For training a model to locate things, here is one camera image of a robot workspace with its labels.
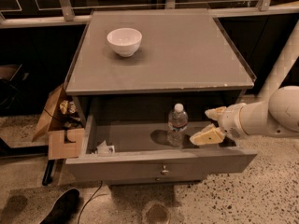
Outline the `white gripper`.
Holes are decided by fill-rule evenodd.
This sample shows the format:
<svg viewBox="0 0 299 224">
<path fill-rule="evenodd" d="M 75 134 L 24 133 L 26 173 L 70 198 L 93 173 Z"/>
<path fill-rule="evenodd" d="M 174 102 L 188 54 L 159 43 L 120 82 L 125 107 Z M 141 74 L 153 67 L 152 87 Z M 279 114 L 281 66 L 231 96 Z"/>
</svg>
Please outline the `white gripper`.
<svg viewBox="0 0 299 224">
<path fill-rule="evenodd" d="M 240 113 L 245 103 L 236 105 L 220 106 L 208 109 L 205 115 L 212 120 L 218 121 L 219 127 L 214 124 L 207 125 L 201 132 L 195 133 L 190 137 L 190 141 L 197 146 L 221 143 L 225 135 L 232 139 L 243 139 L 247 136 L 244 132 Z"/>
</svg>

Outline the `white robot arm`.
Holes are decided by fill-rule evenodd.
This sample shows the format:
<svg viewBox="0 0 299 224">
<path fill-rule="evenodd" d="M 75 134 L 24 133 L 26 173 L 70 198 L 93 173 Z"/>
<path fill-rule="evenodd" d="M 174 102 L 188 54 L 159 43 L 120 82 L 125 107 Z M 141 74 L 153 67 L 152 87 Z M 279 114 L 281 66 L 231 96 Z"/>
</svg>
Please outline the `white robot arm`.
<svg viewBox="0 0 299 224">
<path fill-rule="evenodd" d="M 298 57 L 299 22 L 294 26 L 256 101 L 206 110 L 206 116 L 217 123 L 207 125 L 191 136 L 190 141 L 202 146 L 220 143 L 225 138 L 236 141 L 252 135 L 298 137 L 299 87 L 282 85 Z"/>
</svg>

